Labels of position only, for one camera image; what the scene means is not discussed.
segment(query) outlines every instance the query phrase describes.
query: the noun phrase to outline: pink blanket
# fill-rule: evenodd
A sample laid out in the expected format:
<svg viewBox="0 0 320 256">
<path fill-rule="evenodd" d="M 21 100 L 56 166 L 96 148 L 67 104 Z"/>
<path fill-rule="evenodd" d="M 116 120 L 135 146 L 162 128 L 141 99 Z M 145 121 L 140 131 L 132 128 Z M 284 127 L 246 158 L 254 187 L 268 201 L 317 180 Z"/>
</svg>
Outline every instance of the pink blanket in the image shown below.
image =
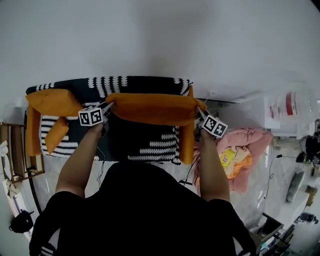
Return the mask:
<svg viewBox="0 0 320 256">
<path fill-rule="evenodd" d="M 242 128 L 228 132 L 221 139 L 216 139 L 216 149 L 219 156 L 223 153 L 226 147 L 239 146 L 247 147 L 252 155 L 252 165 L 244 166 L 240 169 L 239 173 L 234 179 L 229 179 L 229 187 L 231 191 L 244 193 L 247 190 L 249 174 L 253 166 L 259 160 L 260 156 L 264 153 L 267 146 L 272 141 L 272 133 L 259 129 L 259 128 Z M 195 145 L 194 160 L 200 154 L 199 144 Z M 198 177 L 198 166 L 200 158 L 194 163 L 192 172 L 194 174 L 194 182 Z"/>
</svg>

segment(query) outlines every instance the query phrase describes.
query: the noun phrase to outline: black bag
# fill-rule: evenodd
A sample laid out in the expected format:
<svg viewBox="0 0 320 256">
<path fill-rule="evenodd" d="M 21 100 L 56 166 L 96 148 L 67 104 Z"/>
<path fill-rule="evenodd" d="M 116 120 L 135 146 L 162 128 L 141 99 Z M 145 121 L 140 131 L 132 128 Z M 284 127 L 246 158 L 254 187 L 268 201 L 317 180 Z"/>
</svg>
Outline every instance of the black bag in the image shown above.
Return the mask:
<svg viewBox="0 0 320 256">
<path fill-rule="evenodd" d="M 21 209 L 19 215 L 11 221 L 9 229 L 15 233 L 28 232 L 34 226 L 34 223 L 30 216 L 33 213 L 34 211 L 29 213 Z"/>
</svg>

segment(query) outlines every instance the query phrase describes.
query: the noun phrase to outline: person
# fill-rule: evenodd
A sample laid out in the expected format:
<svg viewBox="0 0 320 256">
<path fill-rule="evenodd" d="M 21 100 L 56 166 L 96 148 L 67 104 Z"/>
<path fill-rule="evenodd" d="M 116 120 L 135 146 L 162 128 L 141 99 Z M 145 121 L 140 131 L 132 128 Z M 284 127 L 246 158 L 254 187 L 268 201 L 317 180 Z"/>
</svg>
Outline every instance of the person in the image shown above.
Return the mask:
<svg viewBox="0 0 320 256">
<path fill-rule="evenodd" d="M 64 164 L 55 194 L 35 221 L 31 256 L 38 256 L 57 233 L 56 255 L 236 255 L 233 238 L 255 255 L 254 242 L 230 203 L 214 138 L 204 129 L 201 197 L 157 166 L 127 161 L 114 163 L 99 191 L 85 198 L 102 128 L 90 128 Z"/>
</svg>

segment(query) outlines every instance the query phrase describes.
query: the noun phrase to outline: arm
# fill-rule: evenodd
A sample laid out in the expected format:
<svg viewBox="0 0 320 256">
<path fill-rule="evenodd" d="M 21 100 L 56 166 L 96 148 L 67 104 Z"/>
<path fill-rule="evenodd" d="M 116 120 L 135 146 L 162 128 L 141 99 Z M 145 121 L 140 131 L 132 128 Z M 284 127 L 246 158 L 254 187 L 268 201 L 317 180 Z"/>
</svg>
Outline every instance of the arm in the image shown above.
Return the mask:
<svg viewBox="0 0 320 256">
<path fill-rule="evenodd" d="M 200 155 L 201 197 L 206 201 L 223 199 L 230 202 L 228 179 L 221 165 L 214 138 L 204 129 L 201 130 Z"/>
<path fill-rule="evenodd" d="M 90 128 L 78 148 L 65 162 L 59 174 L 55 188 L 56 193 L 69 191 L 82 198 L 85 197 L 85 188 L 89 180 L 102 128 L 101 123 Z"/>
</svg>

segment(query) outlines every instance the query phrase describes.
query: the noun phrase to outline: black shirt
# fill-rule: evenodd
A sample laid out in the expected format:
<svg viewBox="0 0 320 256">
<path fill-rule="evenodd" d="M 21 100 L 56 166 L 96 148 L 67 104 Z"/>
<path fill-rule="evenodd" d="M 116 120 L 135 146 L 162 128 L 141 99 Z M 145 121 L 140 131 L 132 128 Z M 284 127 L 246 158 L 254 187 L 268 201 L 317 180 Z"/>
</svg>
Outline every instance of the black shirt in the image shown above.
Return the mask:
<svg viewBox="0 0 320 256">
<path fill-rule="evenodd" d="M 38 256 L 59 228 L 57 255 L 235 255 L 233 237 L 242 248 L 255 250 L 228 201 L 207 202 L 145 163 L 113 164 L 88 198 L 66 191 L 53 195 L 34 224 L 30 255 Z"/>
</svg>

